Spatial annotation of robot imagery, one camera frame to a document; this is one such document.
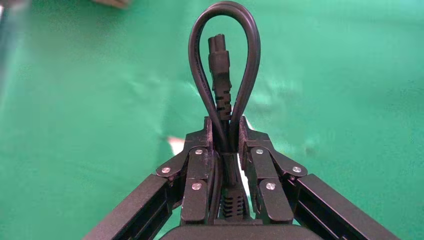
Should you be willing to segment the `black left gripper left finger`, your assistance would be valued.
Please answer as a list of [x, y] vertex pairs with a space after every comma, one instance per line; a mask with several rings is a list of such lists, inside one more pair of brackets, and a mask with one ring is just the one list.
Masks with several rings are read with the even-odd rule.
[[206, 224], [214, 177], [213, 131], [185, 137], [183, 150], [138, 185], [87, 235], [85, 240], [152, 240], [181, 206], [183, 224]]

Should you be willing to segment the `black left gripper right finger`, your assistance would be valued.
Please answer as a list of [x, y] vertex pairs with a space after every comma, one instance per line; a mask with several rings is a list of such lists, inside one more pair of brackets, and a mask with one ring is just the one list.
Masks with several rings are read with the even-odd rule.
[[266, 133], [239, 124], [238, 150], [256, 217], [297, 226], [320, 240], [394, 240], [396, 235], [307, 168], [278, 152]]

